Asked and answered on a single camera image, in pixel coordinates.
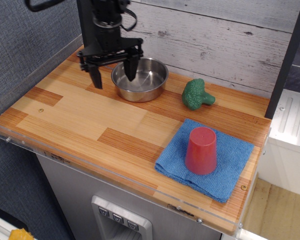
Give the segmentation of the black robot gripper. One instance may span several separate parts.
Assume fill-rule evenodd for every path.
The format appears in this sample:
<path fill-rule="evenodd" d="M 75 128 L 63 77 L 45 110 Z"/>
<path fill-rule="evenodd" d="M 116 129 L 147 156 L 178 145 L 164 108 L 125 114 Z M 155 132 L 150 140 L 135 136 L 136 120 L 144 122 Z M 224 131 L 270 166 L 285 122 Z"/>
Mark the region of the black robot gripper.
<path fill-rule="evenodd" d="M 132 82 L 137 73 L 140 58 L 143 56 L 141 38 L 121 37 L 119 26 L 103 28 L 94 23 L 96 40 L 99 44 L 99 54 L 84 56 L 83 50 L 77 53 L 80 59 L 80 68 L 89 72 L 95 88 L 102 89 L 102 78 L 99 67 L 112 63 L 123 62 L 127 79 Z"/>

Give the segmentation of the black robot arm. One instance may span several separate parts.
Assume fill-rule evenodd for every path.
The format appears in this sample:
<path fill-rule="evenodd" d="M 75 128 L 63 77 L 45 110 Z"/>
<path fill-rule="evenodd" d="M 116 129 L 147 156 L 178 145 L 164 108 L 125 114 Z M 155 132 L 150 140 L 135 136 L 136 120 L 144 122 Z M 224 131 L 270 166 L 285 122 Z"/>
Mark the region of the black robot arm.
<path fill-rule="evenodd" d="M 77 8 L 84 48 L 77 53 L 80 67 L 89 73 L 94 86 L 102 88 L 99 67 L 123 62 L 129 81 L 136 77 L 138 63 L 143 56 L 141 38 L 121 37 L 121 29 L 129 32 L 136 23 L 125 28 L 122 14 L 135 20 L 137 16 L 127 9 L 129 0 L 78 0 Z"/>

